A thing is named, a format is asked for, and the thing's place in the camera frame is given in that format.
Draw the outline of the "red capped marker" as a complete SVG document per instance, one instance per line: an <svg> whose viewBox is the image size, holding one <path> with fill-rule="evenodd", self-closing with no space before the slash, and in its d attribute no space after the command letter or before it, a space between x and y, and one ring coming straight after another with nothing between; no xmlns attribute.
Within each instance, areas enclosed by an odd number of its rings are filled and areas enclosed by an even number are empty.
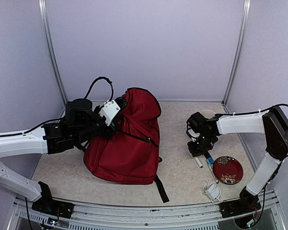
<svg viewBox="0 0 288 230"><path fill-rule="evenodd" d="M200 168L203 168L203 165L201 164L199 158L198 158L198 157L194 157L194 159L195 159L197 165L198 165Z"/></svg>

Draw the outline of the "red student backpack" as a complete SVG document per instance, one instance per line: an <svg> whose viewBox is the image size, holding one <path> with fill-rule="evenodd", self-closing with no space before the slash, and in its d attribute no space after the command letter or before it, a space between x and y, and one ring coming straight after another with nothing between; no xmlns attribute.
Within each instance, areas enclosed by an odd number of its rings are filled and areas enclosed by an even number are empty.
<svg viewBox="0 0 288 230"><path fill-rule="evenodd" d="M117 132L110 139L93 138L84 153L84 164L100 179L119 184L156 183L163 203L169 201L157 169L161 107L146 89L129 88L123 95L127 107L121 112Z"/></svg>

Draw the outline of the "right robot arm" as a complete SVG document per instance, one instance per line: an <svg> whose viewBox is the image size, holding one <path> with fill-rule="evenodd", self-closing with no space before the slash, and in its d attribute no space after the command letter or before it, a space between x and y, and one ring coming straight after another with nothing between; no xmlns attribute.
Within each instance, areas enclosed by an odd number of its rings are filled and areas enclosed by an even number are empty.
<svg viewBox="0 0 288 230"><path fill-rule="evenodd" d="M261 159L254 159L256 171L240 193L236 209L247 212L254 206L258 194L276 176L283 161L288 158L288 118L279 103L254 112L215 114L211 118L200 112L192 114L186 121L188 143L193 156L204 155L213 149L219 136L238 134L250 157L255 152Z"/></svg>

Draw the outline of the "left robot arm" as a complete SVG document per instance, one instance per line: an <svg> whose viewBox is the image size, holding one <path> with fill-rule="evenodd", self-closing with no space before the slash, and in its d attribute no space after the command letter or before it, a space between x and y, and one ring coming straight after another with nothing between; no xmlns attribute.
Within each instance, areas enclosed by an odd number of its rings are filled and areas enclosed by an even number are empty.
<svg viewBox="0 0 288 230"><path fill-rule="evenodd" d="M85 150L84 142L103 136L110 139L118 129L120 113L128 105L124 97L111 97L94 107L88 95L65 105L61 118L45 121L30 130L0 134L0 186L39 204L47 213L53 213L57 201L43 182L32 181L10 170L2 158L25 154L56 154L77 148Z"/></svg>

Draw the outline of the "white floral mug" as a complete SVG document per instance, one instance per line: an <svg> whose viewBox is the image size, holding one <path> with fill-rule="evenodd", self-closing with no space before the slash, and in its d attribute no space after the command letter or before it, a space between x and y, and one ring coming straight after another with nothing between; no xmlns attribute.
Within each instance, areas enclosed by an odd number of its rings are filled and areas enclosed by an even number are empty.
<svg viewBox="0 0 288 230"><path fill-rule="evenodd" d="M204 110L201 111L201 114L202 114L205 118L211 119L212 117L215 116L216 113L215 113L214 111L212 111L212 110L204 109Z"/></svg>

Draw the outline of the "white marker pen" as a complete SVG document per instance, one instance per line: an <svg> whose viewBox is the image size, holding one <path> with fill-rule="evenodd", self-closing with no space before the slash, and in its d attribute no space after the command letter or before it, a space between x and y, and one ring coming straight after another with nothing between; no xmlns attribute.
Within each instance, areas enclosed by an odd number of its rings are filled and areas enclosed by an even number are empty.
<svg viewBox="0 0 288 230"><path fill-rule="evenodd" d="M219 183L219 180L218 180L218 178L216 177L216 175L214 174L213 168L212 168L212 166L211 166L210 164L208 165L208 168L209 168L209 170L210 170L210 172L211 172L211 174L212 174L212 177L213 177L215 183L218 184L218 183Z"/></svg>

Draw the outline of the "red floral plate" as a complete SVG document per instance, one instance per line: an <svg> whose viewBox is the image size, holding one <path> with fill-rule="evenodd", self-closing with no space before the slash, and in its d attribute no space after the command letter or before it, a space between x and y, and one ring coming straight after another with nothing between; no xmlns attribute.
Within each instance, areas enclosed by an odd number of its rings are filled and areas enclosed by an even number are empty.
<svg viewBox="0 0 288 230"><path fill-rule="evenodd" d="M234 185L243 178L243 167L233 157L218 157L213 164L213 172L216 178L223 184Z"/></svg>

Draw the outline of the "aluminium front rail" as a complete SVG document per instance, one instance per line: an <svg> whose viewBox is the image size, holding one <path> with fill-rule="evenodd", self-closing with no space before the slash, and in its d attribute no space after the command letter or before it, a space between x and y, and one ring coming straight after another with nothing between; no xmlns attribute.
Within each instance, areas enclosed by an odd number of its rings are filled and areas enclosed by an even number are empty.
<svg viewBox="0 0 288 230"><path fill-rule="evenodd" d="M232 230L234 217L223 218L220 208L210 203L166 207L123 207L75 202L70 218L43 214L17 198L6 230Z"/></svg>

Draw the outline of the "aluminium frame left post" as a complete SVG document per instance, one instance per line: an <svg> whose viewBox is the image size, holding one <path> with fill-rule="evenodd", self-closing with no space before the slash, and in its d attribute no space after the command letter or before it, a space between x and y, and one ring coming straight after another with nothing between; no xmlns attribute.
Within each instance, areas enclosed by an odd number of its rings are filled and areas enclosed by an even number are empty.
<svg viewBox="0 0 288 230"><path fill-rule="evenodd" d="M63 86L63 82L60 76L60 71L58 67L58 62L57 58L55 55L55 49L52 41L52 36L51 36L51 29L50 29L50 23L48 19L48 11L47 11L47 4L45 0L39 0L38 1L39 5L39 11L40 11L40 16L41 16L41 21L43 25L43 30L46 38L46 44L47 44L47 49L48 49L48 54L51 62L51 66L53 69L54 73L54 79L57 85L57 88L59 90L59 95L61 97L63 105L66 105L68 102L68 97L66 94L66 91Z"/></svg>

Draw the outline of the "aluminium frame post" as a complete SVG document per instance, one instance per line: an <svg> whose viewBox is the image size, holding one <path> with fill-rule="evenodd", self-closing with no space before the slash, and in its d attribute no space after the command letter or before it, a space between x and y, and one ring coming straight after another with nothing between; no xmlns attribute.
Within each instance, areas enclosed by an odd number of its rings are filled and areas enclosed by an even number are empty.
<svg viewBox="0 0 288 230"><path fill-rule="evenodd" d="M41 16L41 21L43 25L43 30L46 38L46 44L47 44L47 49L48 49L48 54L51 62L51 66L53 69L54 73L54 79L57 85L57 88L59 90L59 95L61 97L63 105L66 105L68 102L68 97L66 94L66 91L63 86L63 82L60 76L60 71L58 67L58 62L57 58L55 55L55 49L52 41L52 36L51 36L51 29L50 29L50 23L48 19L48 11L47 11L47 4L45 0L39 0L38 1L39 5L39 11L40 11L40 16Z"/></svg>
<svg viewBox="0 0 288 230"><path fill-rule="evenodd" d="M228 80L225 94L222 100L222 104L224 107L226 107L229 102L230 95L232 93L233 86L234 86L234 81L237 76L237 71L238 71L240 58L241 58L241 54L243 50L245 34L247 31L247 24L248 24L248 19L249 19L249 14L250 14L251 2L252 2L251 0L245 0L243 2L242 17L241 17L241 22L240 22L240 29L239 29L239 34L238 34L236 50L234 54L232 67L230 70L229 80Z"/></svg>

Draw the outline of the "aluminium frame right post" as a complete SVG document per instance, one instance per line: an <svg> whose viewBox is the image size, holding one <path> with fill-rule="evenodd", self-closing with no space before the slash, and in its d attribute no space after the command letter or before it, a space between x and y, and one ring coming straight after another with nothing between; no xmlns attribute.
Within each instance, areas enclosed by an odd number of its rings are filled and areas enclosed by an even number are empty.
<svg viewBox="0 0 288 230"><path fill-rule="evenodd" d="M230 95L232 93L233 86L234 86L234 81L237 76L237 71L238 71L240 58L241 58L241 54L243 50L245 34L247 31L247 24L248 24L248 19L249 19L249 14L250 14L251 2L252 2L251 0L245 0L243 2L242 17L241 17L241 22L240 22L240 29L239 29L239 34L238 34L236 50L234 54L232 67L230 70L229 80L228 80L225 94L222 100L222 104L224 107L226 107L229 102Z"/></svg>

